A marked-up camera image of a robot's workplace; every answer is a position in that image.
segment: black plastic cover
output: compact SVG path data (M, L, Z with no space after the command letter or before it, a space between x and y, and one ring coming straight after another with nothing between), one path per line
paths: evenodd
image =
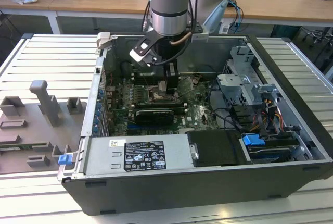
M196 145L199 159L195 167L233 166L246 164L245 155L235 130L203 130L187 133L190 144Z

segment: sticker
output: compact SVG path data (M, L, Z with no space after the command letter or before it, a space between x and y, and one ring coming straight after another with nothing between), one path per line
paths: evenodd
M162 141L124 142L124 146L124 170L126 172L167 169Z
M123 147L125 146L126 139L111 139L109 142L110 147Z

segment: desk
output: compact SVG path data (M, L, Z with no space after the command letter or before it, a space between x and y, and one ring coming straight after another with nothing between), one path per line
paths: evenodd
M38 0L34 4L14 4L0 0L7 14L46 16L54 34L60 34L58 17L139 18L148 0ZM333 0L237 0L244 10L244 23L333 27ZM227 8L224 22L235 17Z

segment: barcode sticker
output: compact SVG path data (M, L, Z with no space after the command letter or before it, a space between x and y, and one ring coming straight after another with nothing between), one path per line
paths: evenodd
M110 147L124 147L126 139L111 139L109 142Z

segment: white table frame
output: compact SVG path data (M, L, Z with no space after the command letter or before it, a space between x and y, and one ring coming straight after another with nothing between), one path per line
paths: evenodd
M143 14L127 13L103 13L103 12L84 12L84 11L54 11L37 9L1 9L5 14L11 15L31 15L45 16L48 18L53 34L62 34L61 25L58 17L90 17L90 18L129 18L142 19ZM224 18L220 32L225 33L226 28L234 18ZM333 22L313 22L313 21L292 21L292 20L269 20L269 19L244 19L243 23L274 24L274 25L293 25L306 27L333 27ZM96 20L93 21L94 28L97 27Z

